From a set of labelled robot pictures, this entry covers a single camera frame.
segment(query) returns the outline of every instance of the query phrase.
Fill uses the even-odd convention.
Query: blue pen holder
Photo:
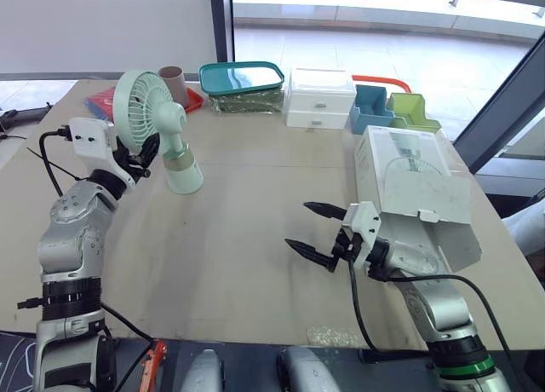
[[[367,125],[389,126],[393,112],[386,109],[386,88],[356,85],[356,99],[349,118],[352,133],[362,135]]]

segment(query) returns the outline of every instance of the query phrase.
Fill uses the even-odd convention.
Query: table surface
[[[26,146],[76,116],[91,117],[86,96],[111,81],[78,82]],[[161,160],[152,177],[122,197],[106,239],[103,300],[155,337],[243,343],[364,345],[354,317],[347,266],[334,274],[296,255],[284,238],[328,252],[338,221],[301,204],[356,201],[347,130],[287,128],[279,115],[188,114],[184,138],[204,173],[192,195],[170,192]],[[545,294],[479,185],[446,138],[449,167],[472,184],[472,220],[482,260],[461,274],[479,285],[514,349],[545,345]],[[50,160],[80,176],[70,142],[49,138]],[[73,181],[57,172],[66,191]],[[55,201],[43,164],[25,149],[0,170],[0,329],[35,331],[40,312],[15,304],[41,294],[37,243]],[[398,290],[358,274],[366,325],[382,348],[423,348]],[[478,298],[463,285],[480,336],[500,344]],[[112,317],[117,336],[128,336]]]

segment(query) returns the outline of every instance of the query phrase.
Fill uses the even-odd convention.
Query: robotic arm
[[[395,281],[395,279],[448,274],[442,257],[420,246],[377,236],[381,218],[372,202],[350,205],[348,210],[315,202],[305,206],[325,217],[342,220],[331,251],[333,257],[310,245],[286,242],[308,260],[333,272],[339,259],[350,268],[367,267],[370,278],[394,281],[429,349],[445,392],[508,392],[502,372],[481,343],[468,306],[447,280]]]
[[[113,124],[87,118],[71,119],[68,138],[90,176],[54,203],[37,250],[43,295],[18,308],[43,307],[35,391],[110,391],[116,385],[116,362],[100,306],[104,239],[122,194],[150,175],[147,167],[159,139],[150,136],[140,155],[130,156]]]

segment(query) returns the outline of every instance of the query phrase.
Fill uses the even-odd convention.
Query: drawer
[[[298,112],[339,113],[346,114],[354,102],[354,96],[309,95],[291,91],[288,109]]]
[[[296,128],[323,128],[343,130],[348,120],[347,113],[315,113],[291,111],[286,114],[286,125]]]

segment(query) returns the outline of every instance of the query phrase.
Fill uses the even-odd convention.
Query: teal tray
[[[228,95],[277,88],[284,75],[267,61],[218,62],[198,70],[201,88],[208,95]]]

